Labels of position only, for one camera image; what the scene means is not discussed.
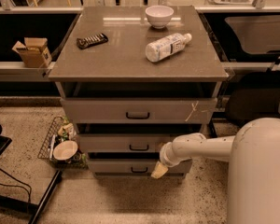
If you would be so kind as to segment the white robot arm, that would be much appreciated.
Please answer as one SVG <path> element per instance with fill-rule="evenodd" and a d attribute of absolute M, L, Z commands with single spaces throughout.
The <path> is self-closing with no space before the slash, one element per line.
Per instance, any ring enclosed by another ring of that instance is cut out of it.
<path fill-rule="evenodd" d="M 254 119 L 236 135 L 180 135 L 161 147 L 151 176 L 193 157 L 229 164 L 227 224 L 280 224 L 280 119 Z"/>

